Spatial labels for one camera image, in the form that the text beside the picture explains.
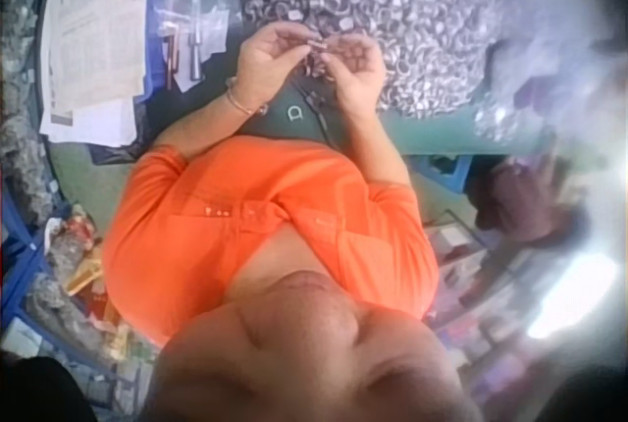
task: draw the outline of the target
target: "wrist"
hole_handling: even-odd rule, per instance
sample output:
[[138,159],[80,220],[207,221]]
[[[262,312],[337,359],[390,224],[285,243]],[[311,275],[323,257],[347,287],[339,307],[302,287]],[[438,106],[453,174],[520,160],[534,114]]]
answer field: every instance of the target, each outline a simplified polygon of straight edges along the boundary
[[344,117],[346,118],[351,128],[366,130],[366,129],[371,129],[373,126],[377,126],[381,123],[380,118],[375,108],[373,109],[369,108],[367,112],[364,112],[364,111],[359,112],[357,110],[356,111],[343,110],[343,111],[344,111]]
[[239,83],[237,79],[231,86],[231,93],[235,102],[239,103],[242,107],[252,113],[256,113],[257,110],[259,110],[261,106],[266,103],[251,93],[250,90],[246,89],[246,87]]

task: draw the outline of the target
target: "orange blouse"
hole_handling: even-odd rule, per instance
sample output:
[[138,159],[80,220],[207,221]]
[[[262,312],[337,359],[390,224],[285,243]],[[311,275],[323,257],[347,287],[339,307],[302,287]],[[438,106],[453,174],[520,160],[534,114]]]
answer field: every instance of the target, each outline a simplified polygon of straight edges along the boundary
[[349,159],[303,140],[235,136],[189,163],[170,146],[144,155],[105,240],[107,291],[163,345],[220,306],[284,221],[353,296],[423,316],[438,268],[412,188],[369,184]]

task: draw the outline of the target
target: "silver bracelet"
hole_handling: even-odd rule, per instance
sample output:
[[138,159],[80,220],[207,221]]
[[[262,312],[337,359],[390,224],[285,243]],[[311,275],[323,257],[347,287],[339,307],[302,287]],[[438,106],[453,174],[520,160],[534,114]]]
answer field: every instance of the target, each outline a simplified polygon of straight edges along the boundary
[[262,107],[256,111],[249,110],[248,108],[245,108],[244,106],[240,105],[238,101],[236,100],[236,98],[234,97],[234,93],[232,92],[232,88],[234,87],[235,84],[236,84],[235,77],[231,77],[230,79],[227,79],[227,99],[232,105],[234,105],[235,108],[237,108],[242,113],[245,113],[247,116],[253,116],[255,114],[265,115],[268,112],[268,104],[266,103],[262,105]]

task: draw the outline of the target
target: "woman's right hand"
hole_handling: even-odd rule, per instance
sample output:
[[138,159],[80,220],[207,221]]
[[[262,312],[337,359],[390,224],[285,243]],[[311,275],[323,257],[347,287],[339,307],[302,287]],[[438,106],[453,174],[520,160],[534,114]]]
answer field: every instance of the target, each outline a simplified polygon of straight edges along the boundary
[[330,52],[321,58],[336,80],[340,108],[352,122],[376,118],[377,102],[386,79],[379,44],[362,34],[332,36],[327,43]]

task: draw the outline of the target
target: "hand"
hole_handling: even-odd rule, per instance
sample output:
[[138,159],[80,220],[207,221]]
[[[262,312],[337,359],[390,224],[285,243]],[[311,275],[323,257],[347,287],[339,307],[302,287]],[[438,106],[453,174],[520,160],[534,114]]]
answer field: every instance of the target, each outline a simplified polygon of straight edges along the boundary
[[251,111],[271,101],[292,69],[309,54],[305,41],[315,37],[306,26],[292,22],[259,29],[240,49],[232,91],[235,101]]
[[377,41],[362,34],[346,34],[332,36],[327,43],[330,53],[324,53],[321,58],[336,80],[340,108],[350,121],[376,117],[386,78],[384,57]]

